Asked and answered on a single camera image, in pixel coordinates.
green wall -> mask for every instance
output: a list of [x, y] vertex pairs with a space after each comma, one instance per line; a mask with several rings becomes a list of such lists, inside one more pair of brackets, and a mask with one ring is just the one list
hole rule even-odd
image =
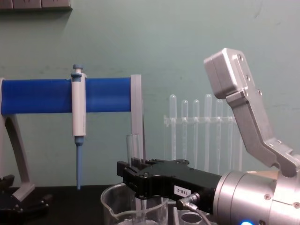
[[[74, 63], [88, 77], [142, 74], [146, 148], [162, 158], [167, 99], [211, 93], [204, 58], [242, 50], [263, 92], [277, 136], [299, 149], [300, 1], [74, 0], [71, 13], [0, 15], [0, 76], [69, 78]], [[32, 179], [38, 186], [75, 185], [71, 115], [18, 115]], [[119, 182], [129, 113], [87, 117], [83, 184]], [[5, 172], [17, 173], [8, 137]], [[247, 169], [264, 168], [253, 160]]]

